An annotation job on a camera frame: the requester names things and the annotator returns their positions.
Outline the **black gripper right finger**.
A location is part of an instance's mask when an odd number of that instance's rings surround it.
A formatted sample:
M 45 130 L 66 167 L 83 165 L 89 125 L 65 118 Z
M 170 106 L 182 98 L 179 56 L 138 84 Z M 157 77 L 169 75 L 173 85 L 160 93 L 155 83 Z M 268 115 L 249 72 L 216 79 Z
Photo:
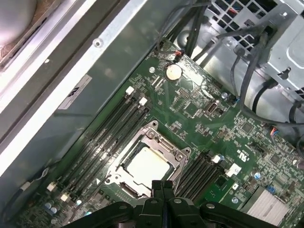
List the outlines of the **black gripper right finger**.
M 196 207 L 187 198 L 174 195 L 173 183 L 162 183 L 166 219 L 166 228 L 271 228 L 272 224 L 257 219 L 246 213 L 206 201 Z

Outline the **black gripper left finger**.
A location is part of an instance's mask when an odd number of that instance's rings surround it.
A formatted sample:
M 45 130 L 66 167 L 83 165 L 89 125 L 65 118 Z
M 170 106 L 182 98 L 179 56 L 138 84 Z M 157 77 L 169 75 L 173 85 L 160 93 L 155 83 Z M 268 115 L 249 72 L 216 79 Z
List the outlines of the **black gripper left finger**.
M 136 206 L 124 201 L 116 202 L 68 226 L 70 228 L 162 228 L 162 182 L 152 181 L 152 196 L 140 199 Z

